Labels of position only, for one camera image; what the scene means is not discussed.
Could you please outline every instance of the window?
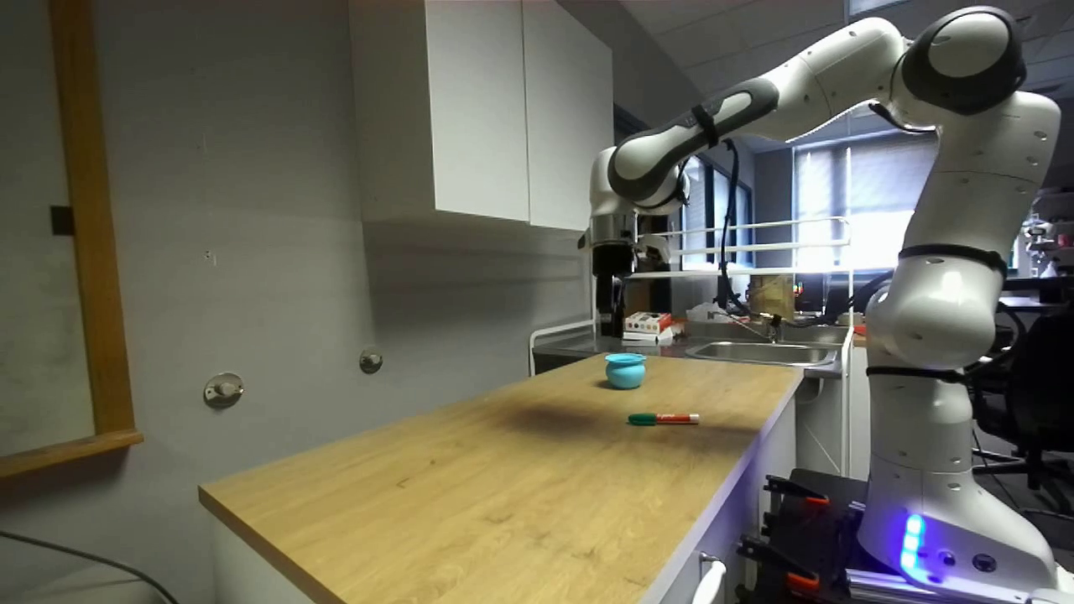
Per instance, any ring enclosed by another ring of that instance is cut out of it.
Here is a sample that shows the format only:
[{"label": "window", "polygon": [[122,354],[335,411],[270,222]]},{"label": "window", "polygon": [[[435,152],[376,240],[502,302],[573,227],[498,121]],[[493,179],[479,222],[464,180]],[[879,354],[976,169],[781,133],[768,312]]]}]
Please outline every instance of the window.
[{"label": "window", "polygon": [[[718,169],[709,169],[704,161],[693,158],[686,164],[686,188],[690,188],[690,205],[680,215],[682,227],[682,268],[699,268],[699,264],[716,264],[718,263],[718,240],[728,215],[728,186],[732,179],[722,175]],[[752,222],[752,196],[748,188],[734,188],[734,227],[728,236],[728,244],[744,244],[748,240],[748,226]],[[748,253],[732,253],[728,256],[739,264],[748,264]]]},{"label": "window", "polygon": [[926,133],[795,149],[795,268],[893,268],[932,161]]}]

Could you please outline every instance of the blue light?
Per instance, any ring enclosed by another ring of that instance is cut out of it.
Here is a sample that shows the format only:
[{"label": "blue light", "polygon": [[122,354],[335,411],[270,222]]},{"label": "blue light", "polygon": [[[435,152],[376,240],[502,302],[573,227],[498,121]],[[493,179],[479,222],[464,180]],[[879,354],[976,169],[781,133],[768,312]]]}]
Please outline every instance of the blue light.
[{"label": "blue light", "polygon": [[926,520],[919,512],[908,516],[908,533],[926,533]]},{"label": "blue light", "polygon": [[918,580],[926,578],[926,568],[919,568],[923,542],[926,542],[926,520],[919,512],[911,512],[902,528],[899,568]]},{"label": "blue light", "polygon": [[918,550],[919,550],[919,536],[918,536],[918,533],[908,533],[908,536],[902,536],[902,550],[914,550],[914,554],[918,554]]}]

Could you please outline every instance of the cabinet door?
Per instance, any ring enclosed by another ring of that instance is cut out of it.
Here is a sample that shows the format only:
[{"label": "cabinet door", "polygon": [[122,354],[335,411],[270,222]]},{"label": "cabinet door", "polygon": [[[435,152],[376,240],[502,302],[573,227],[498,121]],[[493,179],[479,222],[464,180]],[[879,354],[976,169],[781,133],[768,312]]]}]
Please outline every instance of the cabinet door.
[{"label": "cabinet door", "polygon": [[848,392],[845,392],[845,427],[848,427],[848,467],[845,476],[853,481],[871,481],[871,467],[872,467],[872,404],[871,404],[871,352],[865,345],[853,345],[848,350],[848,361],[845,361],[845,379],[848,379]]},{"label": "cabinet door", "polygon": [[428,0],[437,210],[527,222],[522,2]]},{"label": "cabinet door", "polygon": [[561,2],[525,2],[531,222],[586,230],[591,164],[611,144],[611,51]]}]

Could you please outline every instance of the wooden countertop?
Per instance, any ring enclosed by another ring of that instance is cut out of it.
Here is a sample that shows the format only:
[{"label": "wooden countertop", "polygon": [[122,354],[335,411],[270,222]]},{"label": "wooden countertop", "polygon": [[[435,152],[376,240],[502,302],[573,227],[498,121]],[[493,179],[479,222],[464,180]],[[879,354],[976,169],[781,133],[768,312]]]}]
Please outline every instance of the wooden countertop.
[{"label": "wooden countertop", "polygon": [[[640,601],[757,435],[794,366],[647,358],[608,389],[586,358],[202,488],[315,601]],[[628,427],[638,409],[702,427]]]}]

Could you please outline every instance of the faucet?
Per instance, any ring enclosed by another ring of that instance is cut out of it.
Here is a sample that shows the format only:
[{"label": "faucet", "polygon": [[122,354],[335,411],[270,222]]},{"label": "faucet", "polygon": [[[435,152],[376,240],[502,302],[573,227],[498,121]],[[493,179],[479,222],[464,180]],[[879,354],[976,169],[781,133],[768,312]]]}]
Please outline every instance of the faucet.
[{"label": "faucet", "polygon": [[744,322],[744,333],[767,338],[767,343],[779,343],[781,338],[781,314],[776,312],[759,312],[757,314],[759,325]]}]

